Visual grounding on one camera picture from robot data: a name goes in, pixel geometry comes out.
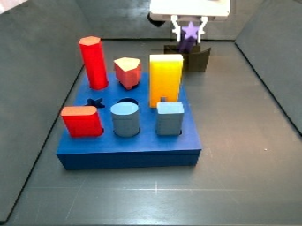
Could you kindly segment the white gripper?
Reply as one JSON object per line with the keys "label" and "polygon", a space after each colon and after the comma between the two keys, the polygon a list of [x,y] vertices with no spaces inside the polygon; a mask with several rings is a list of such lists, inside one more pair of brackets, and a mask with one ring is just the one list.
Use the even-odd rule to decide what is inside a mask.
{"label": "white gripper", "polygon": [[182,27],[178,19],[186,20],[190,17],[200,18],[200,25],[196,32],[196,43],[202,41],[206,33],[207,17],[227,17],[230,13],[230,0],[151,0],[149,17],[152,20],[168,21],[174,25],[172,33],[176,35],[176,42],[182,39]]}

